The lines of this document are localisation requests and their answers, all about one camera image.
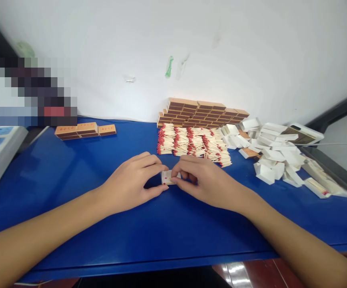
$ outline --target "pile of matches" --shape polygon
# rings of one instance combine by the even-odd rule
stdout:
[[[173,124],[164,123],[159,131],[157,148],[158,154],[204,157],[219,163],[221,167],[232,164],[220,129],[180,128],[174,127]]]

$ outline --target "blue table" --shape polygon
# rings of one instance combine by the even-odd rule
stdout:
[[[79,122],[92,122],[81,118]],[[156,153],[156,124],[116,124],[117,134],[62,142],[48,129],[8,167],[0,181],[0,231],[101,185],[125,160]],[[224,170],[292,221],[347,251],[347,198],[320,200],[306,187],[255,177],[253,160],[230,151]],[[172,168],[179,157],[159,156]],[[159,176],[148,185],[160,184]],[[141,272],[277,257],[243,216],[202,203],[176,186],[135,209],[112,215],[60,246],[21,281]]]

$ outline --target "stack of matchboxes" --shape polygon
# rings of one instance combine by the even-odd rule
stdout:
[[[159,113],[158,128],[163,123],[175,127],[219,128],[240,123],[248,116],[244,110],[227,108],[221,103],[169,98],[167,109]]]
[[[96,122],[81,123],[77,126],[58,126],[55,129],[56,137],[61,140],[72,140],[95,136],[116,134],[115,125],[98,126]]]

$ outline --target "left hand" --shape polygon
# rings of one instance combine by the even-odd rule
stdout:
[[[148,179],[161,171],[168,171],[168,167],[163,165],[156,155],[144,152],[121,164],[108,180],[93,192],[100,194],[100,201],[109,215],[126,211],[168,189],[168,185],[144,188]]]

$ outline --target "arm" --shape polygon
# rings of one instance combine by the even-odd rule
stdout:
[[[167,170],[156,155],[144,152],[124,162],[102,186],[0,232],[0,287],[12,285],[58,246],[105,217],[160,195],[166,185],[143,186]]]
[[[180,172],[183,179],[175,176]],[[195,198],[247,217],[278,254],[313,288],[347,288],[347,258],[299,227],[209,160],[182,156],[172,181]]]

